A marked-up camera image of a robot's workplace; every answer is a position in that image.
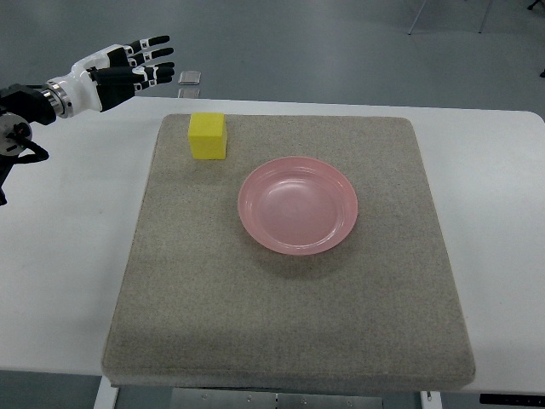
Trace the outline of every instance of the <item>yellow cube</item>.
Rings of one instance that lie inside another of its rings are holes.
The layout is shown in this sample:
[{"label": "yellow cube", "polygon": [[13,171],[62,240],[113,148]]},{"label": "yellow cube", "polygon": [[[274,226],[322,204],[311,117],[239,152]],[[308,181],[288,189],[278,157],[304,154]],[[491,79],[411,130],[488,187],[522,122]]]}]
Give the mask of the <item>yellow cube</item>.
[{"label": "yellow cube", "polygon": [[189,122],[189,144],[195,159],[225,159],[227,127],[223,113],[196,112]]}]

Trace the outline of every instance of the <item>pink plate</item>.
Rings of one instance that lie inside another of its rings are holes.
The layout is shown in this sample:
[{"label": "pink plate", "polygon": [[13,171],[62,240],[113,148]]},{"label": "pink plate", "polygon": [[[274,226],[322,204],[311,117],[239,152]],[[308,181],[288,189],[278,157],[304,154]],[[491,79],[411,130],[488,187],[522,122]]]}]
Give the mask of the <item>pink plate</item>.
[{"label": "pink plate", "polygon": [[314,158],[267,162],[244,181],[238,214],[246,231],[278,253],[316,254],[341,243],[358,216],[350,181]]}]

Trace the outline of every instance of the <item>white robotic hand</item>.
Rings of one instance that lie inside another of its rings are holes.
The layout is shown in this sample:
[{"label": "white robotic hand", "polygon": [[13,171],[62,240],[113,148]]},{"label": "white robotic hand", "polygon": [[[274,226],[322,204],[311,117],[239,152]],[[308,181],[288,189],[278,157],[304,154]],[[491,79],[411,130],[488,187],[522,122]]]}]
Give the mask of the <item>white robotic hand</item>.
[{"label": "white robotic hand", "polygon": [[[44,85],[13,84],[0,89],[0,206],[7,203],[2,185],[12,167],[49,157],[32,141],[32,122],[49,125],[57,117],[73,117],[87,109],[103,112],[132,98],[136,91],[169,83],[173,62],[144,65],[172,54],[172,48],[150,50],[168,41],[168,36],[162,36],[112,45],[78,61],[68,75]],[[20,157],[26,149],[32,153]]]},{"label": "white robotic hand", "polygon": [[170,55],[172,48],[150,50],[169,36],[146,38],[128,45],[112,45],[76,62],[64,77],[47,82],[51,106],[61,118],[87,109],[103,112],[135,96],[136,91],[169,83],[174,63],[143,65]]}]

